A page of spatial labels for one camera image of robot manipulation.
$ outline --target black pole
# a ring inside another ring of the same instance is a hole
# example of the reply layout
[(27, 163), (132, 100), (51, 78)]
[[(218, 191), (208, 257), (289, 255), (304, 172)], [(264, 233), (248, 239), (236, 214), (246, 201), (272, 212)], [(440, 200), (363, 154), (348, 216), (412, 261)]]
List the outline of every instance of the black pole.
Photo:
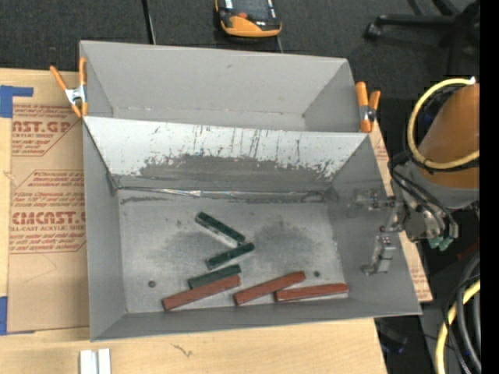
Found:
[(149, 8), (147, 7), (147, 0), (142, 0), (142, 9), (143, 9), (143, 17), (146, 21), (147, 38), (149, 39), (149, 44), (156, 44), (153, 32), (153, 26), (149, 15)]

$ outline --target blue tape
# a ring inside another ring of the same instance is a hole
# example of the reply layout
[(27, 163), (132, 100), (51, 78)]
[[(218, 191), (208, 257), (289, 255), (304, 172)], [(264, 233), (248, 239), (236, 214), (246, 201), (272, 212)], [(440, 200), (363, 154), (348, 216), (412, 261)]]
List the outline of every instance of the blue tape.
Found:
[(0, 297), (0, 336), (7, 334), (7, 297)]
[(12, 117), (13, 97), (32, 97), (33, 87), (0, 86), (0, 118)]

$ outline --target red wooden block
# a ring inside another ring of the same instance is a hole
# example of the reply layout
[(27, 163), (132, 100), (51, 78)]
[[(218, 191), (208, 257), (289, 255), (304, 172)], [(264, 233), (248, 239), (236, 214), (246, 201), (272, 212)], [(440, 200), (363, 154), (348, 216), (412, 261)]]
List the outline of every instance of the red wooden block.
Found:
[(311, 287), (291, 288), (277, 291), (274, 294), (277, 302), (295, 301), (305, 298), (316, 298), (326, 295), (344, 294), (349, 291), (345, 283), (313, 285)]
[(222, 278), (221, 280), (214, 281), (213, 283), (202, 285), (201, 287), (193, 288), (192, 290), (187, 290), (179, 292), (178, 294), (168, 296), (163, 298), (161, 302), (165, 310), (172, 310), (178, 308), (179, 306), (186, 305), (188, 303), (198, 301), (200, 299), (219, 294), (230, 288), (237, 287), (241, 284), (241, 277), (238, 274), (235, 276), (230, 276)]
[(242, 305), (243, 303), (247, 303), (264, 295), (271, 294), (272, 292), (276, 292), (282, 288), (297, 284), (305, 280), (305, 278), (304, 272), (297, 271), (295, 273), (290, 273), (285, 276), (269, 280), (265, 283), (255, 285), (254, 287), (247, 288), (246, 290), (234, 294), (234, 302), (236, 305)]

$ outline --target table surface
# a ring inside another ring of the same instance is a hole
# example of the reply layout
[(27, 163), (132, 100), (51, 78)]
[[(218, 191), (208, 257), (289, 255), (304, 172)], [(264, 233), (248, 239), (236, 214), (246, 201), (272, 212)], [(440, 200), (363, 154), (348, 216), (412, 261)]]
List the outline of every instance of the table surface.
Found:
[[(69, 86), (77, 74), (64, 72)], [(0, 84), (35, 87), (54, 82), (49, 71), (0, 69)], [(26, 101), (15, 97), (14, 104)], [(12, 121), (0, 118), (0, 296), (7, 294)], [(377, 123), (370, 134), (385, 187), (391, 193), (388, 155)], [(417, 248), (401, 234), (418, 299), (431, 300)], [(77, 373), (79, 352), (111, 348), (113, 372), (348, 372), (386, 373), (373, 319), (89, 342), (88, 328), (0, 337), (0, 372)]]

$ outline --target yellow cable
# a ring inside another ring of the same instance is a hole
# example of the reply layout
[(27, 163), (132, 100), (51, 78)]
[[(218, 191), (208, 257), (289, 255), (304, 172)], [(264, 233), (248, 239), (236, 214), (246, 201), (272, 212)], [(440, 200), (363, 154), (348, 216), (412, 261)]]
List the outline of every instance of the yellow cable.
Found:
[[(478, 291), (480, 291), (480, 280), (478, 280), (475, 284), (473, 284), (465, 291), (465, 294), (462, 298), (462, 303), (466, 304), (469, 299), (471, 299), (473, 295)], [(454, 302), (454, 305), (452, 305), (451, 310), (449, 310), (448, 312), (449, 326), (455, 319), (457, 306), (457, 302)], [(445, 374), (444, 347), (445, 340), (447, 339), (447, 334), (447, 325), (446, 323), (443, 323), (442, 327), (440, 328), (440, 332), (438, 333), (437, 346), (435, 347), (435, 363), (437, 367), (437, 374)]]
[(425, 94), (421, 96), (421, 98), (417, 101), (416, 105), (414, 106), (414, 109), (412, 110), (412, 114), (409, 118), (409, 123), (407, 126), (407, 141), (409, 144), (409, 149), (412, 152), (412, 155), (414, 158), (420, 162), (421, 164), (424, 164), (425, 166), (433, 169), (452, 169), (456, 168), (460, 165), (467, 164), (468, 162), (471, 162), (478, 158), (480, 156), (480, 150), (477, 150), (475, 152), (472, 152), (468, 155), (466, 155), (463, 158), (457, 159), (452, 162), (433, 162), (432, 160), (429, 160), (425, 156), (423, 156), (420, 151), (418, 150), (418, 147), (416, 145), (416, 142), (414, 140), (414, 126), (416, 124), (416, 119), (417, 115), (419, 113), (419, 110), (423, 106), (424, 102), (437, 90), (441, 89), (442, 87), (450, 86), (450, 85), (457, 85), (457, 84), (462, 84), (462, 85), (471, 85), (475, 83), (475, 79), (446, 79), (440, 83), (437, 83), (436, 85), (433, 85), (430, 89), (426, 91)]

